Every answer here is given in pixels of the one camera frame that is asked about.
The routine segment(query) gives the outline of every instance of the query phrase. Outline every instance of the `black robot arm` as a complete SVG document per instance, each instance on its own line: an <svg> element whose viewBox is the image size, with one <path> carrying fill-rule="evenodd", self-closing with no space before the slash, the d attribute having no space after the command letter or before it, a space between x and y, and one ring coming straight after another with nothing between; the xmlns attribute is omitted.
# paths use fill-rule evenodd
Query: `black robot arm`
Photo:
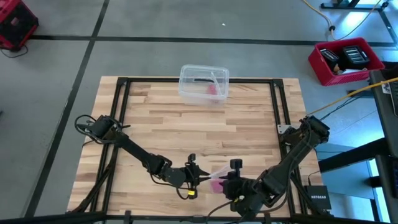
<svg viewBox="0 0 398 224"><path fill-rule="evenodd" d="M209 173L202 171L194 163L194 154L188 157L185 167L173 168L171 167L172 161L166 157L149 153L138 146L127 134L122 132L121 124L110 116L101 115L97 120L90 117L94 122L90 121L87 124L78 124L77 120L79 118L75 121L77 131L99 144L114 144L117 147L123 148L141 161L142 166L147 169L150 175L166 181L174 187L181 187L184 182L187 182L191 183L191 190L196 190L196 186L201 181L209 179L208 177L200 177L200 175L209 175Z"/></svg>
<svg viewBox="0 0 398 224"><path fill-rule="evenodd" d="M223 193L226 198L234 200L231 210L238 212L243 220L252 220L263 205L271 208L285 194L292 171L315 146L328 141L329 127L316 117L306 117L300 122L298 129L290 127L281 135L281 145L291 148L286 157L257 179L240 177L241 160L231 161L231 168L235 171L223 177L226 179L222 183Z"/></svg>

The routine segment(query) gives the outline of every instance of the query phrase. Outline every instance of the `cable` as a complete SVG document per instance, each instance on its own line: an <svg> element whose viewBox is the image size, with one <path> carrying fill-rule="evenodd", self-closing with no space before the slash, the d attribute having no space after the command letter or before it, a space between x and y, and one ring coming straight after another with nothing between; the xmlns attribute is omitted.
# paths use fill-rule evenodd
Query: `cable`
<svg viewBox="0 0 398 224"><path fill-rule="evenodd" d="M309 186L311 186L310 176L311 176L312 174L308 175L308 184L309 184Z"/></svg>
<svg viewBox="0 0 398 224"><path fill-rule="evenodd" d="M84 147L85 145L87 145L87 144L89 144L89 143L92 143L92 142L94 142L94 140L90 140L90 141L88 141L88 142L84 142L84 143L81 145L81 147Z"/></svg>
<svg viewBox="0 0 398 224"><path fill-rule="evenodd" d="M315 9L313 6L310 5L310 3L307 2L307 0L303 0L303 2L310 7L312 10L314 10L315 12L317 12L319 15L321 15L322 17L324 17L326 19L326 21L328 22L328 26L329 26L329 31L331 34L331 38L333 38L333 40L342 40L344 38L346 38L347 36L351 35L360 25L362 25L362 23L371 15L371 13L376 9L376 7L379 5L379 3L381 2L381 0L379 0L374 6L373 8L369 11L369 13L367 14L367 16L351 31L349 32L347 35L345 35L342 38L336 39L334 31L336 29L336 27L333 25L332 21L329 19L328 16L326 16L324 13L322 13L321 11L319 11L318 9Z"/></svg>
<svg viewBox="0 0 398 224"><path fill-rule="evenodd" d="M180 197L180 199L186 200L186 199L189 198L189 195L187 195L186 197L183 197L183 196L181 195L180 190L178 189L178 187L176 187L175 190L177 191L177 195Z"/></svg>
<svg viewBox="0 0 398 224"><path fill-rule="evenodd" d="M6 56L7 58L18 58L18 57L23 56L23 55L25 55L25 54L27 54L27 53L29 52L29 49L27 48L27 46L26 46L25 44L23 45L23 47L25 47L26 51L25 51L24 53L22 53L22 54L15 55L15 56L6 55L6 54L2 51L2 49L0 49L0 51L1 51L1 53L2 53L4 56Z"/></svg>
<svg viewBox="0 0 398 224"><path fill-rule="evenodd" d="M374 87L377 87L377 86L381 86L381 85L386 84L386 83L396 82L396 81L398 81L398 78L391 78L390 80L386 80L386 81L382 81L382 82L379 82L379 83L375 83L375 84L366 86L364 88L360 88L358 90L352 91L351 93L347 94L346 96L343 96L340 99L338 99L338 100L336 100L336 101L334 101L334 102L332 102L332 103L330 103L330 104L328 104L328 105L326 105L326 106L324 106L324 107L322 107L320 109L312 111L311 113L307 114L307 116L310 116L311 114L314 114L314 113L317 113L317 112L319 112L321 110L324 110L325 108L328 108L329 106L333 106L336 103L340 102L341 100L345 100L348 97L351 97L351 96L353 96L355 94L361 93L362 91L365 91L365 90L368 90L368 89L371 89L371 88L374 88Z"/></svg>
<svg viewBox="0 0 398 224"><path fill-rule="evenodd" d="M157 182L157 181L154 179L154 177L153 177L152 174L149 174L149 175L150 175L150 178L152 179L152 181L153 181L155 184L166 185L166 186L170 186L170 187L175 187L175 186L173 186L173 185L171 185L171 184L166 184L166 183ZM178 189L182 189L182 190L189 190L189 189L186 188L186 187L177 187L177 188L178 188Z"/></svg>
<svg viewBox="0 0 398 224"><path fill-rule="evenodd" d="M210 215L211 215L211 214L215 213L217 210L219 210L219 209L221 209L221 208L223 208L223 207L225 207L225 206L227 206L227 205L229 205L229 204L232 204L232 202L233 202L233 201L229 201L229 202L226 202L226 203L224 203L224 204L222 204L222 205L219 205L219 206L217 206L215 209L213 209L211 212L209 212L209 214L206 216L206 221L205 221L205 223L208 224L209 218L210 218Z"/></svg>
<svg viewBox="0 0 398 224"><path fill-rule="evenodd" d="M362 96L358 96L358 97L350 98L350 99L346 100L342 105L338 106L336 109L334 109L334 110L331 111L330 113L324 115L324 117L322 117L320 120L323 121L325 118L329 117L329 115L331 115L332 113L334 113L334 112L336 112L336 111L342 109L344 106L346 106L346 105L348 105L348 104L350 104L350 103L356 101L357 99L359 99L359 98L361 98L361 97L362 97Z"/></svg>

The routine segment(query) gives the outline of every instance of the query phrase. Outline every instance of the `gray floor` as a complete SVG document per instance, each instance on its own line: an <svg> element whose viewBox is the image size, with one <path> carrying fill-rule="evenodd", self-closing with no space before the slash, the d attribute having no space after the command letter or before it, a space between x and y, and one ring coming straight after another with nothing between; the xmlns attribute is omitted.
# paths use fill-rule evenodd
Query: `gray floor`
<svg viewBox="0 0 398 224"><path fill-rule="evenodd" d="M41 35L90 36L103 4L103 0L24 2L39 18L36 34ZM310 1L314 6L321 2ZM392 3L386 14L398 30L396 6ZM335 21L337 36L367 14L324 12ZM99 36L325 41L326 31L326 21L298 0L110 0ZM377 12L350 37L392 42ZM16 59L0 55L0 66L6 68L0 74L0 110L4 110L0 117L0 219L24 212L87 45L85 41L30 40L27 55ZM91 112L101 76L176 76L182 65L193 63L226 67L232 77L294 77L300 79L308 112L344 96L346 90L367 85L363 81L321 86L308 63L312 50L313 46L296 45L96 42L36 215L66 209L83 143L72 121ZM382 60L398 61L394 48L374 50ZM332 144L356 147L382 136L370 99L355 101L325 122L331 127Z"/></svg>

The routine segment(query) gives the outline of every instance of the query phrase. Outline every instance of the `red crate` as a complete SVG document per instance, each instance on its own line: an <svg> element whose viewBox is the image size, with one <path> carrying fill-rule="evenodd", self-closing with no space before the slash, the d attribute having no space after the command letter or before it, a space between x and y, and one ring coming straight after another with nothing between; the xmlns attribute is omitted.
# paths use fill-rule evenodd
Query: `red crate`
<svg viewBox="0 0 398 224"><path fill-rule="evenodd" d="M332 52L338 52L342 50L343 47L348 46L359 46L363 52L369 57L370 62L366 66L368 70L353 72L346 75L335 75L329 68L325 59L322 57L320 52L321 49L328 49ZM336 85L342 83L355 82L360 80L365 80L369 78L369 72L371 70L380 70L384 68L384 64L379 60L376 54L373 52L371 46L363 38L354 38L347 40L337 40L333 42L319 43L315 45L315 49L308 57L312 69L317 74L317 77L322 85Z"/></svg>
<svg viewBox="0 0 398 224"><path fill-rule="evenodd" d="M38 25L21 0L0 0L0 49L20 50Z"/></svg>

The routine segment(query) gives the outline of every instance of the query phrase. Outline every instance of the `wooden tabletop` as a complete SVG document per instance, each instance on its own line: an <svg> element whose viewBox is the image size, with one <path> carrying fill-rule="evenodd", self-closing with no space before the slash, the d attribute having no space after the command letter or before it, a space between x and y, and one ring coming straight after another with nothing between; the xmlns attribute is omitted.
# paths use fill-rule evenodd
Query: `wooden tabletop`
<svg viewBox="0 0 398 224"><path fill-rule="evenodd" d="M117 79L102 77L93 117L110 113ZM299 80L285 78L284 85L290 118L292 123L298 124L305 116ZM123 92L122 88L116 118ZM278 107L283 118L278 92ZM209 108L185 105L178 95L178 83L132 83L124 120L124 125L127 124L131 127L124 132L134 142L153 154L170 159L173 167L183 167L191 153L197 155L196 163L207 172L215 172L228 165L230 159L240 158L243 160L242 176L256 178L264 169L280 162L268 84L230 83L226 103ZM95 143L83 148L68 210L74 209L94 185L101 151L102 146ZM309 174L318 170L317 157L312 151L300 164L303 184L307 183ZM319 173L311 175L311 181L312 184L322 184ZM295 209L300 212L297 191L292 188ZM103 192L104 187L98 208L102 205ZM141 162L119 150L108 214L124 215L125 210L131 210L134 215L205 216L225 202L227 199L223 194L212 193L210 181L198 186L198 198L182 200L175 188L153 183ZM228 206L212 215L239 216ZM289 217L287 203L271 216Z"/></svg>

